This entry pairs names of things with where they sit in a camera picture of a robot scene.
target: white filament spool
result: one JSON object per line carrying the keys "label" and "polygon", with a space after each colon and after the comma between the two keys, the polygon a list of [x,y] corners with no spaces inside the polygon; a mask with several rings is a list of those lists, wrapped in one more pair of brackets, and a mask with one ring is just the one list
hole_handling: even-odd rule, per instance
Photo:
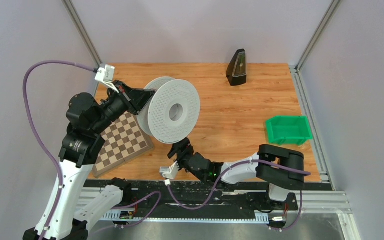
{"label": "white filament spool", "polygon": [[[159,78],[156,78],[152,80],[146,87],[143,89],[154,89],[157,90],[160,89],[164,84],[175,80],[174,78],[170,76],[162,76]],[[149,136],[152,136],[150,125],[148,123],[148,110],[150,108],[151,101],[149,101],[146,106],[140,111],[139,115],[137,115],[137,123],[139,124],[139,127]]]}
{"label": "white filament spool", "polygon": [[148,134],[149,131],[150,136],[154,136],[162,143],[180,142],[197,124],[201,107],[198,91],[186,80],[173,80],[169,77],[157,78],[148,86],[151,84],[160,87],[139,114],[137,118],[139,126],[145,133]]}

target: wire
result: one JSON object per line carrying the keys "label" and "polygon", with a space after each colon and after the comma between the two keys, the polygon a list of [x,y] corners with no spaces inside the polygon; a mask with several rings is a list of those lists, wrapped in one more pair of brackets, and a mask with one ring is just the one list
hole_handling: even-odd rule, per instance
{"label": "wire", "polygon": [[[283,170],[286,170],[286,171],[289,171],[289,172],[292,172],[292,173],[297,173],[297,174],[302,174],[302,175],[305,175],[305,176],[309,176],[311,175],[311,172],[308,172],[308,171],[301,171],[301,170],[297,170],[297,169],[293,169],[293,168],[290,168],[290,167],[286,167],[286,166],[282,166],[282,165],[279,165],[279,164],[276,164],[276,163],[272,163],[270,161],[265,161],[265,160],[259,160],[259,159],[254,159],[254,160],[251,160],[252,163],[261,163],[261,164],[266,164],[266,165],[270,165],[270,166],[273,166],[273,167],[277,167],[279,169],[283,169]],[[216,190],[216,187],[217,187],[217,184],[219,183],[219,181],[222,179],[222,177],[227,173],[229,172],[230,170],[232,170],[233,168],[236,168],[237,166],[240,166],[240,165],[244,165],[244,164],[249,164],[250,161],[249,160],[244,160],[244,161],[240,161],[240,162],[237,162],[235,164],[233,164],[232,166],[230,166],[230,168],[227,168],[225,169],[219,176],[218,178],[215,180],[214,182],[214,185],[210,191],[210,193],[208,194],[208,197],[207,199],[199,206],[196,206],[196,207],[189,207],[189,206],[186,206],[186,205],[183,205],[182,203],[179,202],[179,200],[175,197],[175,195],[173,194],[173,191],[172,189],[170,188],[170,185],[167,185],[167,188],[168,188],[168,192],[170,193],[171,197],[173,198],[173,200],[182,208],[184,209],[187,209],[187,210],[198,210],[198,209],[201,209],[202,207],[204,207],[211,199],[211,197],[213,196],[214,194],[214,191]]]}
{"label": "wire", "polygon": [[265,210],[262,210],[256,203],[256,201],[250,201],[249,204],[251,206],[253,206],[255,208],[255,210],[259,211],[260,213],[262,214],[269,214],[271,212],[273,212],[273,209],[269,210],[269,211],[265,211]]}
{"label": "wire", "polygon": [[[127,206],[116,206],[116,207],[113,207],[113,208],[112,208],[113,210],[131,208],[131,207],[133,207],[133,206],[137,206],[139,203],[145,201],[146,199],[148,199],[149,197],[151,197],[152,195],[155,195],[155,194],[158,194],[158,199],[156,200],[155,205],[154,205],[154,206],[152,207],[152,209],[148,212],[148,214],[146,214],[141,220],[139,220],[139,221],[137,221],[137,222],[135,222],[135,223],[131,223],[131,224],[129,224],[129,225],[122,225],[122,226],[121,226],[122,229],[124,229],[124,228],[128,228],[128,227],[136,226],[136,225],[142,223],[143,221],[145,221],[145,220],[146,220],[146,219],[153,213],[153,211],[155,210],[155,208],[156,208],[156,207],[158,206],[158,204],[160,203],[161,196],[162,196],[162,195],[161,195],[161,192],[160,192],[160,191],[154,191],[154,192],[152,192],[152,193],[146,195],[144,198],[140,199],[139,201],[136,201],[136,202],[134,202],[134,203],[132,203],[132,204],[130,204],[130,205],[127,205]],[[105,231],[105,230],[107,230],[107,229],[115,228],[115,227],[117,227],[117,225],[115,225],[115,226],[114,226],[114,225],[111,225],[111,226],[103,227],[103,228],[98,229],[98,230],[96,230],[95,232],[91,233],[90,236],[95,235],[95,234],[97,234],[97,233],[99,233],[99,232]]]}
{"label": "wire", "polygon": [[285,218],[288,217],[288,211],[289,211],[289,204],[286,203],[286,205],[285,205],[285,212],[283,213]]}
{"label": "wire", "polygon": [[299,201],[299,209],[298,209],[298,215],[296,216],[295,220],[293,221],[293,223],[285,228],[276,228],[276,227],[273,227],[273,229],[276,229],[276,230],[282,230],[282,231],[286,231],[286,230],[289,230],[291,229],[293,226],[295,226],[295,224],[297,224],[298,222],[298,219],[300,219],[300,216],[301,216],[301,211],[303,210],[303,191],[299,191],[299,197],[301,198],[301,200]]}
{"label": "wire", "polygon": [[[137,201],[138,201],[138,198],[134,197],[134,198],[133,198],[133,201],[137,202]],[[139,206],[136,204],[136,205],[134,206],[134,213],[133,213],[133,216],[134,216],[135,214],[138,213],[138,208],[139,208]]]}
{"label": "wire", "polygon": [[287,210],[287,203],[285,203],[285,207],[284,207],[284,209],[283,209],[283,214],[282,214],[282,216],[285,216],[285,213],[286,213],[286,210]]}
{"label": "wire", "polygon": [[[33,135],[36,138],[37,142],[39,143],[40,147],[43,149],[43,151],[46,153],[46,155],[51,159],[53,165],[55,166],[57,177],[58,177],[58,186],[62,187],[63,186],[63,170],[61,169],[61,166],[59,162],[55,159],[55,157],[51,154],[51,152],[47,149],[45,146],[44,142],[42,141],[41,137],[38,134],[38,131],[36,130],[35,124],[33,123],[32,119],[32,113],[30,111],[30,106],[29,106],[29,99],[27,97],[27,80],[29,79],[30,74],[33,72],[33,70],[39,66],[45,65],[45,64],[63,64],[63,65],[69,65],[69,66],[74,66],[76,68],[88,70],[91,72],[95,72],[95,69],[93,67],[89,67],[83,64],[75,63],[75,62],[70,62],[70,61],[61,61],[61,60],[47,60],[47,61],[41,61],[36,63],[35,65],[31,66],[27,72],[24,75],[24,80],[22,82],[22,96],[24,98],[24,105],[25,105],[25,111],[27,113],[27,119],[28,123],[30,124],[30,128],[33,131]],[[56,197],[55,201],[52,205],[52,208],[48,214],[48,217],[46,219],[45,225],[43,226],[43,231],[40,234],[39,240],[43,240],[46,230],[45,227],[49,226],[49,223],[52,220],[52,217],[54,216],[54,213],[57,209],[58,203],[60,202],[61,199],[61,193],[63,189],[58,188],[58,191],[56,192]]]}

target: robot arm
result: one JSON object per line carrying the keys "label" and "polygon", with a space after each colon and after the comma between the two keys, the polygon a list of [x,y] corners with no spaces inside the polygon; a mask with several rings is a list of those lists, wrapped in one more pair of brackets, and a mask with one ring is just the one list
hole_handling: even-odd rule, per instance
{"label": "robot arm", "polygon": [[[124,113],[137,115],[155,94],[153,90],[130,88],[121,81],[112,82],[113,75],[114,67],[109,65],[97,71],[96,80],[109,87],[108,98],[102,104],[86,92],[70,100],[66,113],[70,123],[58,155],[63,186],[59,186],[57,179],[42,218],[35,228],[24,233],[23,240],[86,239],[89,230],[108,210],[131,200],[131,184],[115,178],[96,199],[75,213],[83,185],[105,143],[101,133]],[[59,192],[60,201],[52,210]],[[46,225],[51,212],[53,216]]]}
{"label": "robot arm", "polygon": [[[175,155],[176,158],[171,167],[160,169],[160,173],[164,178],[174,179],[177,171],[181,169],[192,173],[201,182],[211,185],[228,169],[231,170],[221,177],[218,185],[233,185],[240,181],[257,177],[269,183],[265,205],[270,209],[267,210],[278,209],[279,206],[284,206],[291,191],[301,191],[304,189],[304,155],[298,151],[263,144],[259,146],[258,152],[245,159],[236,162],[212,162],[198,152],[195,153],[189,139],[185,138],[173,144],[167,156],[172,158]],[[280,166],[297,171],[290,172],[265,164],[272,163],[276,159],[279,159],[278,164]],[[255,160],[263,160],[265,163],[255,162]]]}

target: spool hole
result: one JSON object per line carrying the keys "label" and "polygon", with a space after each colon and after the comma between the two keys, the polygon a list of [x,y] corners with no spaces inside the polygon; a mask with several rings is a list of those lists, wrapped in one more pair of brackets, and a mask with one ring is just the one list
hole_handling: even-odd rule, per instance
{"label": "spool hole", "polygon": [[182,105],[176,103],[170,108],[169,116],[170,119],[175,122],[178,121],[183,115]]}

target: cable connector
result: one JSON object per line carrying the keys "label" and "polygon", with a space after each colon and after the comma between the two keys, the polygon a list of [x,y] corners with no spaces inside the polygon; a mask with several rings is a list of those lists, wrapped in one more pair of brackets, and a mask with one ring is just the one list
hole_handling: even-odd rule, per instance
{"label": "cable connector", "polygon": [[270,218],[270,221],[272,221],[272,222],[286,222],[286,217],[284,217],[284,216],[275,216],[273,218]]}
{"label": "cable connector", "polygon": [[95,81],[105,85],[107,88],[114,90],[116,93],[120,93],[116,86],[113,84],[114,72],[116,67],[101,64],[96,72]]}
{"label": "cable connector", "polygon": [[173,163],[171,166],[161,166],[159,167],[159,174],[165,179],[175,179],[176,175],[179,172],[179,164],[177,161]]}

